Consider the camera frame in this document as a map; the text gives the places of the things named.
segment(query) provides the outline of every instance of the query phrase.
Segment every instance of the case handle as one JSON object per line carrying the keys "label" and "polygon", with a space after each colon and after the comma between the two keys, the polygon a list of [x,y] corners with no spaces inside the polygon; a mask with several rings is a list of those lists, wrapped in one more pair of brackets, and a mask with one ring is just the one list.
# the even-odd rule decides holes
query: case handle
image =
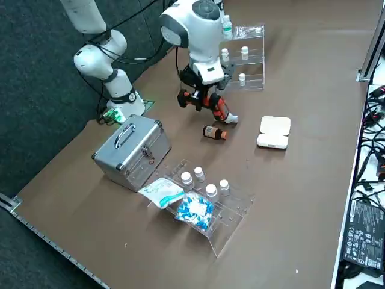
{"label": "case handle", "polygon": [[116,137],[115,139],[115,149],[118,149],[122,146],[121,143],[119,143],[119,140],[122,138],[122,136],[129,130],[131,129],[131,132],[129,134],[129,136],[127,138],[129,138],[131,136],[131,134],[135,131],[137,127],[133,124],[133,123],[130,123],[129,125],[127,125],[121,132],[120,134]]}

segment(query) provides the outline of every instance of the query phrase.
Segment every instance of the dark gray carpet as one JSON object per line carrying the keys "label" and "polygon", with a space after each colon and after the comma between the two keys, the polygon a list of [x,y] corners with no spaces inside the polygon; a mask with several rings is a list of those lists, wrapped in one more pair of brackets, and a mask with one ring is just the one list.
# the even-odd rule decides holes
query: dark gray carpet
{"label": "dark gray carpet", "polygon": [[[108,25],[134,14],[150,0],[96,0]],[[127,57],[147,57],[161,35],[159,0],[119,28]],[[80,79],[73,55],[84,39],[59,0],[0,0],[0,192],[15,196],[68,142],[96,117],[98,95]],[[135,81],[150,63],[115,63]],[[98,81],[92,81],[100,88]],[[142,95],[151,100],[151,96]],[[83,272],[0,209],[0,288],[94,288]]]}

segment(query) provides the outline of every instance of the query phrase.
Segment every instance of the clear acrylic rack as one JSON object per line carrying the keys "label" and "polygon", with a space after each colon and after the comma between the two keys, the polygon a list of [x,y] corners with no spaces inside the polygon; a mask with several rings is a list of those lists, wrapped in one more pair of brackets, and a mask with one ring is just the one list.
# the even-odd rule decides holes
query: clear acrylic rack
{"label": "clear acrylic rack", "polygon": [[[241,47],[248,46],[248,59],[241,57]],[[222,64],[224,66],[234,64],[237,68],[236,73],[231,76],[231,80],[226,87],[228,90],[258,91],[263,90],[265,85],[265,26],[235,26],[231,38],[223,37],[221,48],[229,50],[229,61]],[[254,66],[253,73],[246,66]],[[238,81],[239,73],[245,73],[246,85],[242,86]]]}
{"label": "clear acrylic rack", "polygon": [[[220,179],[211,176],[210,173],[205,172],[206,181],[199,183],[194,175],[195,167],[196,166],[190,161],[182,160],[174,169],[169,170],[167,173],[165,173],[164,168],[160,168],[160,170],[157,170],[156,173],[153,174],[150,180],[153,181],[157,178],[164,177],[182,187],[185,192],[189,192],[191,190],[185,187],[180,178],[183,172],[189,172],[194,179],[194,189],[192,189],[193,192],[206,197],[206,185],[215,184],[220,194]],[[230,185],[229,195],[220,195],[219,202],[215,203],[213,216],[206,231],[203,231],[190,222],[186,222],[187,225],[194,228],[198,233],[204,235],[208,239],[216,257],[220,256],[220,253],[222,252],[226,243],[233,235],[244,216],[248,213],[250,207],[254,204],[253,193],[246,193],[244,190],[241,190],[240,187],[237,186],[232,180],[228,179],[228,181]],[[182,200],[177,201],[168,206],[166,210],[176,216],[177,209],[181,203]]]}

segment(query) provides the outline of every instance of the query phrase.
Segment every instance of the orange cap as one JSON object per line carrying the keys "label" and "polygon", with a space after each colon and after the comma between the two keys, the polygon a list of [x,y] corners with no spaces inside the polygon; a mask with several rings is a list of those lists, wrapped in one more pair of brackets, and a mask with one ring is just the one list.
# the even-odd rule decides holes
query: orange cap
{"label": "orange cap", "polygon": [[227,140],[227,131],[223,131],[223,132],[222,132],[221,138],[222,138],[223,140]]}

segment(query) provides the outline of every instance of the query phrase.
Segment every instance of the white bottle cap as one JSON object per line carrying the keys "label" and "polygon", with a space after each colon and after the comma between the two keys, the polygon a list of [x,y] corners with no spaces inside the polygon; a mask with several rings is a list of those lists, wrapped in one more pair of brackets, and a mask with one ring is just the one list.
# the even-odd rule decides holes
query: white bottle cap
{"label": "white bottle cap", "polygon": [[221,187],[221,190],[228,190],[229,189],[229,182],[226,179],[223,179],[219,182],[219,186]]}
{"label": "white bottle cap", "polygon": [[193,182],[193,178],[189,172],[184,172],[180,177],[182,178],[182,182],[186,185]]}
{"label": "white bottle cap", "polygon": [[217,187],[215,185],[210,184],[206,186],[206,194],[209,197],[215,197],[217,193]]}
{"label": "white bottle cap", "polygon": [[202,176],[203,175],[203,170],[201,167],[196,167],[194,169],[195,176]]}

